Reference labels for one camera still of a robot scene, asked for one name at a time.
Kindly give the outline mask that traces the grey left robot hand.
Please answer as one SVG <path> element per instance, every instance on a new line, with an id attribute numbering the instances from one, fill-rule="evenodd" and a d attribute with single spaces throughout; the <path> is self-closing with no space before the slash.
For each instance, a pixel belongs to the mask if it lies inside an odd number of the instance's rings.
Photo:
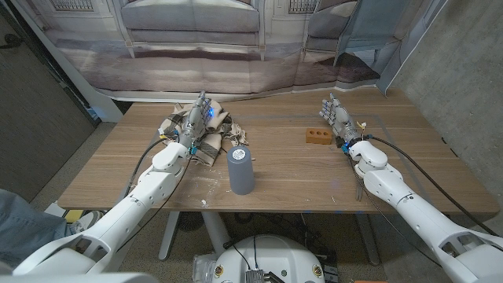
<path id="1" fill-rule="evenodd" d="M 182 124 L 178 142 L 186 148 L 197 146 L 205 135 L 207 124 L 212 116 L 211 99 L 206 98 L 205 91 L 202 90 Z"/>

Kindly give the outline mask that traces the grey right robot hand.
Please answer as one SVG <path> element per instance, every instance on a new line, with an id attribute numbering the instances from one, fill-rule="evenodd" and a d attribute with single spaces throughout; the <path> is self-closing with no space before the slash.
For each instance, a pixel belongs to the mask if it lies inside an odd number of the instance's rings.
<path id="1" fill-rule="evenodd" d="M 332 128 L 336 135 L 337 146 L 349 150 L 353 145 L 362 141 L 362 135 L 358 133 L 355 121 L 336 95 L 330 93 L 329 96 L 328 100 L 322 101 L 319 115 Z"/>

